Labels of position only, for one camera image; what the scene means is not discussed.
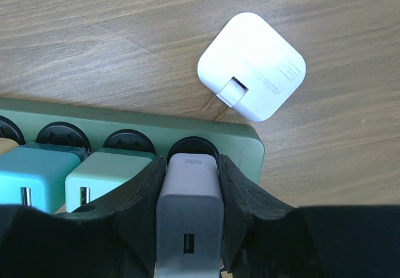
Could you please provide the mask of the yellow plug adapter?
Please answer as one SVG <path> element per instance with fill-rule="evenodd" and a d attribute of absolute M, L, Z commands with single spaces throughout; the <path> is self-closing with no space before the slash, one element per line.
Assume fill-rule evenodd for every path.
<path fill-rule="evenodd" d="M 4 154 L 7 151 L 10 151 L 11 149 L 14 149 L 15 147 L 18 147 L 19 144 L 12 140 L 12 139 L 7 139 L 7 138 L 0 138 L 0 154 Z"/>

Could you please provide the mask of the green plug adapter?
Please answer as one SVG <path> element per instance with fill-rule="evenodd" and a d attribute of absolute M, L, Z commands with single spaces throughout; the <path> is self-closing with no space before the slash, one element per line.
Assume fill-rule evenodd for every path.
<path fill-rule="evenodd" d="M 155 159 L 151 152 L 101 148 L 65 180 L 66 211 L 72 212 L 133 178 Z"/>

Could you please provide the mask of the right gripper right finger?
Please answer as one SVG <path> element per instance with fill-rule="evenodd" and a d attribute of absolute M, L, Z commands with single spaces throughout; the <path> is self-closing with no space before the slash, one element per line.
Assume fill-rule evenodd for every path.
<path fill-rule="evenodd" d="M 234 277 L 398 277 L 399 206 L 280 201 L 219 157 L 222 259 Z"/>

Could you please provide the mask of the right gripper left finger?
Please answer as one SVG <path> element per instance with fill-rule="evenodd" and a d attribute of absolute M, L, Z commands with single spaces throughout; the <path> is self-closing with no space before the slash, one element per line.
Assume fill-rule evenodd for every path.
<path fill-rule="evenodd" d="M 1 206 L 1 276 L 152 277 L 165 173 L 166 161 L 155 159 L 73 212 Z"/>

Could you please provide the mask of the white square charger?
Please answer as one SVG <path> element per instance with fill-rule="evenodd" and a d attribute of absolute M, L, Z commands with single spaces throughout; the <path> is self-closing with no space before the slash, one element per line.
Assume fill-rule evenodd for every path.
<path fill-rule="evenodd" d="M 219 277 L 223 223 L 215 158 L 173 155 L 156 206 L 156 277 Z"/>

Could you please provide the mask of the white rounded charger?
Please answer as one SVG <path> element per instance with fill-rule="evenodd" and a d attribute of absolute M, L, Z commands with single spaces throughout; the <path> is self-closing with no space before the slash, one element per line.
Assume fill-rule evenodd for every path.
<path fill-rule="evenodd" d="M 228 107 L 263 122 L 302 84 L 306 62 L 261 16 L 242 12 L 202 54 L 197 74 Z"/>

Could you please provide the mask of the teal plug adapter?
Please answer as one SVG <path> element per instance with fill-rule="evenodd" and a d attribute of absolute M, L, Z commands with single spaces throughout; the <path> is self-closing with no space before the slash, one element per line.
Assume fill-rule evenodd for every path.
<path fill-rule="evenodd" d="M 65 204 L 66 177 L 87 156 L 82 147 L 35 142 L 1 154 L 1 204 L 55 213 Z"/>

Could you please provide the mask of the green power strip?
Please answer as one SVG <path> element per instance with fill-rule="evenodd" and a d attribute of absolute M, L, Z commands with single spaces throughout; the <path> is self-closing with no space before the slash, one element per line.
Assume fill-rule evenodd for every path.
<path fill-rule="evenodd" d="M 35 142 L 82 147 L 87 158 L 103 147 L 168 157 L 176 142 L 201 137 L 213 144 L 213 154 L 228 155 L 254 182 L 259 181 L 264 158 L 259 136 L 244 124 L 7 98 L 1 99 L 1 137 L 19 146 Z"/>

